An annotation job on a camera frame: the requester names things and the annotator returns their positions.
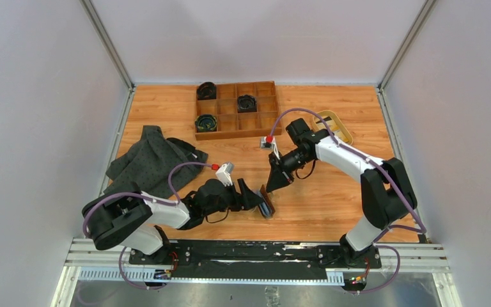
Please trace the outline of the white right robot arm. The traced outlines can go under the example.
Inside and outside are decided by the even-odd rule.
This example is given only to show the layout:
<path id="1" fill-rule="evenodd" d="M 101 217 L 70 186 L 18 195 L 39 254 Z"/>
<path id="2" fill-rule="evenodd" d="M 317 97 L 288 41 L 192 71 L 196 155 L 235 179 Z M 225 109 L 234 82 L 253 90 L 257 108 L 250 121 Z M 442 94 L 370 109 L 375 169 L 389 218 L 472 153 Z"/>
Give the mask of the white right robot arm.
<path id="1" fill-rule="evenodd" d="M 261 142 L 262 147 L 272 150 L 268 193 L 289 186 L 295 180 L 294 172 L 316 161 L 336 167 L 361 186 L 362 217 L 339 240 L 337 254 L 346 266 L 359 265 L 395 221 L 408 214 L 416 216 L 416 196 L 401 160 L 367 155 L 340 140 L 327 127 L 312 130 L 302 118 L 292 121 L 286 131 L 296 147 L 285 155 L 276 149 L 273 136 Z"/>

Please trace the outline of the brown leather card holder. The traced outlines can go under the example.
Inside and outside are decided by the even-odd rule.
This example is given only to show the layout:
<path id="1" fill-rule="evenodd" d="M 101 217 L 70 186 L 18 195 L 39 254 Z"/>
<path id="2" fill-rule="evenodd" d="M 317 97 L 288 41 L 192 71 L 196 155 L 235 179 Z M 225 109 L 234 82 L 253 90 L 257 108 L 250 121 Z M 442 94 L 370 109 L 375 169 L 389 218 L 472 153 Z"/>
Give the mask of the brown leather card holder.
<path id="1" fill-rule="evenodd" d="M 265 185 L 262 185 L 260 189 L 256 191 L 256 194 L 261 198 L 261 203 L 258 205 L 261 215 L 265 219 L 271 219 L 276 210 L 266 190 Z"/>

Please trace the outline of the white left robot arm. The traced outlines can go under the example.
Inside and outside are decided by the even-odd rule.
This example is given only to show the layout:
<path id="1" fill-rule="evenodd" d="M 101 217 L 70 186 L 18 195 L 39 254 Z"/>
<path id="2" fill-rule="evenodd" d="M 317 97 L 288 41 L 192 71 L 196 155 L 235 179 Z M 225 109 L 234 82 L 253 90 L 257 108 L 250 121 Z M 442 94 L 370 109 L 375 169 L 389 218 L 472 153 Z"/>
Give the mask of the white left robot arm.
<path id="1" fill-rule="evenodd" d="M 124 246 L 144 253 L 155 264 L 163 264 L 169 259 L 170 247 L 162 225 L 190 230 L 216 212 L 255 208 L 265 218 L 275 212 L 265 188 L 253 191 L 241 178 L 237 186 L 207 180 L 180 201 L 150 195 L 132 182 L 118 193 L 105 194 L 85 205 L 82 230 L 99 251 Z"/>

